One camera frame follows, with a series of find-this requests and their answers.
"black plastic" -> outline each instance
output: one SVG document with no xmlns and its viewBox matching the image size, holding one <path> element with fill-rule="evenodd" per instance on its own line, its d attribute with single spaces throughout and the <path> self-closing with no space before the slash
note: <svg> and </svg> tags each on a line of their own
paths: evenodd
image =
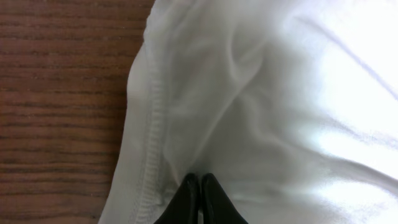
<svg viewBox="0 0 398 224">
<path fill-rule="evenodd" d="M 200 186 L 195 174 L 188 174 L 155 224 L 197 224 Z"/>
<path fill-rule="evenodd" d="M 213 174 L 202 178 L 201 194 L 204 224 L 248 224 Z"/>
<path fill-rule="evenodd" d="M 204 224 L 248 224 L 238 213 L 213 174 L 188 174 L 164 213 L 154 224 L 197 224 L 200 205 Z"/>
</svg>

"white cloth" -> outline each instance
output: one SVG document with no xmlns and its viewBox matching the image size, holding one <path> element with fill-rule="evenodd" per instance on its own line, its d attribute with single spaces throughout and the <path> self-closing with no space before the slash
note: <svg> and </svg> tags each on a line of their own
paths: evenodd
<svg viewBox="0 0 398 224">
<path fill-rule="evenodd" d="M 158 0 L 100 224 L 212 172 L 250 223 L 398 223 L 392 0 Z"/>
</svg>

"wooden surface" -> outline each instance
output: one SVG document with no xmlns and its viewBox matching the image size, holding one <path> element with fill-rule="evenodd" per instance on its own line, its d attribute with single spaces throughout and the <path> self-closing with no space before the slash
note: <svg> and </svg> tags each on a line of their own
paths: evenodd
<svg viewBox="0 0 398 224">
<path fill-rule="evenodd" d="M 97 223 L 153 0 L 0 0 L 0 223 Z"/>
</svg>

